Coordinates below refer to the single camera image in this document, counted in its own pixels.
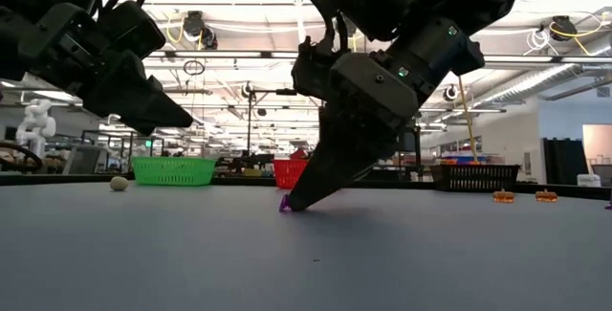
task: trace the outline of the black basket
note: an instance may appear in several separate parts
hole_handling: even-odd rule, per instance
[[[520,166],[431,167],[436,189],[443,191],[513,191]]]

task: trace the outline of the small ball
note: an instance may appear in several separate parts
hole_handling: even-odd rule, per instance
[[[113,177],[111,180],[111,189],[114,191],[124,191],[127,189],[128,182],[124,177]]]

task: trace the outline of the red basket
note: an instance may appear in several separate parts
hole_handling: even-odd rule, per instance
[[[274,160],[276,186],[281,189],[293,189],[299,176],[308,165],[307,160]]]

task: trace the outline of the small orange toy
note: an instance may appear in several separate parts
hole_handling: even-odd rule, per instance
[[[514,203],[514,193],[501,190],[493,193],[493,201],[497,203]]]
[[[557,193],[551,192],[545,189],[544,191],[538,191],[535,193],[535,199],[537,202],[556,202]]]

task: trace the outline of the table surface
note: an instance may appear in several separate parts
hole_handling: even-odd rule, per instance
[[[612,211],[559,198],[0,188],[0,310],[610,310]]]

